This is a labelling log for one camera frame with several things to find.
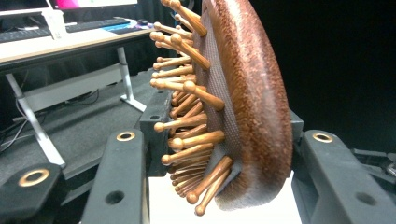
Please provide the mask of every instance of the monitor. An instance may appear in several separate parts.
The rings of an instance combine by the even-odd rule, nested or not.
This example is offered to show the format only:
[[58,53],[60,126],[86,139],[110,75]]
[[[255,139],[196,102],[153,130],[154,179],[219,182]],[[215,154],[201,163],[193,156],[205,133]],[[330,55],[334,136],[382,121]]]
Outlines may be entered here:
[[56,0],[58,9],[75,9],[86,7],[116,7],[137,4],[137,0]]
[[0,17],[35,15],[49,8],[46,0],[1,0]]

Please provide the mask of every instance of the brass ring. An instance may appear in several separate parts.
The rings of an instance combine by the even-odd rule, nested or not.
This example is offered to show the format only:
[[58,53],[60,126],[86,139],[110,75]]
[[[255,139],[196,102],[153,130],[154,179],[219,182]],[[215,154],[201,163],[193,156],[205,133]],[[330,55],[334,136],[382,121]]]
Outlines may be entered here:
[[120,133],[117,135],[117,140],[121,142],[126,142],[134,139],[134,133],[131,132],[125,132],[125,133]]
[[325,133],[314,133],[313,137],[319,142],[323,142],[323,143],[332,142],[332,137],[330,137],[329,135],[327,135]]
[[[41,174],[41,176],[38,179],[35,180],[28,180],[27,178],[29,178],[29,176],[31,175],[35,175],[35,174]],[[49,177],[50,175],[50,171],[47,169],[37,169],[37,170],[33,170],[30,171],[28,173],[26,173],[19,182],[19,185],[21,187],[31,187],[34,185],[37,185],[41,182],[43,182],[45,179],[47,179],[47,177]]]

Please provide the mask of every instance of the black mesh pad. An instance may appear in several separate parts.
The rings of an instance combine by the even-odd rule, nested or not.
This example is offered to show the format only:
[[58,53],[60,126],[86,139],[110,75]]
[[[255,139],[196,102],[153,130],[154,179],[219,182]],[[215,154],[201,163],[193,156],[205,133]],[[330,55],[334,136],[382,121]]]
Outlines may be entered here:
[[233,113],[233,104],[221,69],[218,48],[208,11],[203,12],[201,23],[207,29],[207,35],[200,37],[198,34],[194,33],[194,47],[210,61],[211,65],[209,70],[204,71],[198,64],[193,64],[197,76],[197,84],[205,86],[207,92],[219,97],[225,103],[224,109],[220,112],[217,112],[210,105],[204,104],[204,111],[208,117],[208,130],[210,132],[222,130],[225,133],[225,141],[215,145],[215,150],[206,168],[206,174],[216,166],[224,155],[231,157],[233,159],[233,168],[229,177],[223,184],[223,186],[226,186],[242,170],[240,138],[238,127],[236,126],[235,115]]

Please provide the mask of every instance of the black curtain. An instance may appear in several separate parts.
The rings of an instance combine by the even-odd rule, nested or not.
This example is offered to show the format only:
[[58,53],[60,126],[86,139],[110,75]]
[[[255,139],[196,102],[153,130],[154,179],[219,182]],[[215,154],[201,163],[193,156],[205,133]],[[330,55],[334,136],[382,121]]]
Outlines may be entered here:
[[250,2],[305,129],[396,152],[395,2]]

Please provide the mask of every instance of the table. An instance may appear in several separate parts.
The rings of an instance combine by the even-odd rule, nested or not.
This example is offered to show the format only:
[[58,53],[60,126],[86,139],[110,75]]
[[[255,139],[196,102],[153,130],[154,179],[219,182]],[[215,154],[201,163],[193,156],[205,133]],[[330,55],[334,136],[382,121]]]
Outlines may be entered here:
[[[151,31],[153,30],[147,29],[116,35],[104,29],[95,29],[68,34],[60,40],[53,40],[52,37],[46,36],[0,44],[0,76],[7,77],[26,119],[35,130],[35,138],[49,162],[61,167],[66,166],[55,145],[37,121],[35,116],[37,110],[79,96],[90,91],[90,88],[97,90],[99,87],[121,79],[125,89],[121,100],[142,112],[146,109],[145,105],[134,98],[123,45],[131,39],[146,37]],[[13,73],[17,71],[99,49],[117,49],[120,63],[30,92],[22,92],[13,76]],[[114,69],[119,69],[120,77],[114,76]]]

